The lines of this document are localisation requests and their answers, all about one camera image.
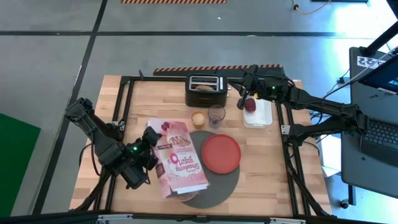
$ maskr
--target green mat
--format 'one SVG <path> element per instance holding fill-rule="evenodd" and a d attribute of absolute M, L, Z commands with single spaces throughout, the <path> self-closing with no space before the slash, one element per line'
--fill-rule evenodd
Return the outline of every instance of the green mat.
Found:
<path fill-rule="evenodd" d="M 11 215 L 39 133 L 40 128 L 0 114 L 0 217 Z"/>

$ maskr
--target white container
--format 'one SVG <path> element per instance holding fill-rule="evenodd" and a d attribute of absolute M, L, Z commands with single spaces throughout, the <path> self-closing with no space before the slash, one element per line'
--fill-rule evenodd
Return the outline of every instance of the white container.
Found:
<path fill-rule="evenodd" d="M 266 100 L 257 100 L 255 112 L 249 113 L 243 109 L 243 124 L 247 128 L 265 128 L 272 124 L 272 109 L 271 102 Z"/>

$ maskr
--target pink cereal box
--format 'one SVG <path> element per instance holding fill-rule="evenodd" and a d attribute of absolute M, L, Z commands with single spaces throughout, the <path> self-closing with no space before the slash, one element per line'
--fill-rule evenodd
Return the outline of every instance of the pink cereal box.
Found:
<path fill-rule="evenodd" d="M 162 134 L 153 150 L 159 158 L 155 168 L 163 198 L 207 189 L 208 181 L 187 125 L 157 118 L 150 119 L 148 125 Z"/>

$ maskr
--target gray round placemat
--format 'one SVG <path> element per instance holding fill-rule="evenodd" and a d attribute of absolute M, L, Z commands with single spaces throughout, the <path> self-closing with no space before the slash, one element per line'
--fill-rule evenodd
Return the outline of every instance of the gray round placemat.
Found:
<path fill-rule="evenodd" d="M 215 135 L 215 133 L 209 131 L 194 131 L 190 133 L 190 135 L 197 151 L 200 164 L 210 185 L 206 190 L 199 191 L 198 195 L 183 203 L 195 208 L 211 208 L 224 202 L 232 194 L 238 183 L 239 166 L 229 174 L 216 174 L 207 169 L 201 158 L 201 148 L 205 141 L 210 138 L 210 136 Z"/>

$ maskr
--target red plate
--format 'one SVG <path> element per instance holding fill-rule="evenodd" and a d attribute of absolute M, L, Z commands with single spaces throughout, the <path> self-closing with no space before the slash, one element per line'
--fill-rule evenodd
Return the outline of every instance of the red plate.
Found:
<path fill-rule="evenodd" d="M 216 134 L 203 144 L 201 157 L 209 170 L 217 174 L 227 174 L 238 167 L 241 148 L 233 138 Z"/>

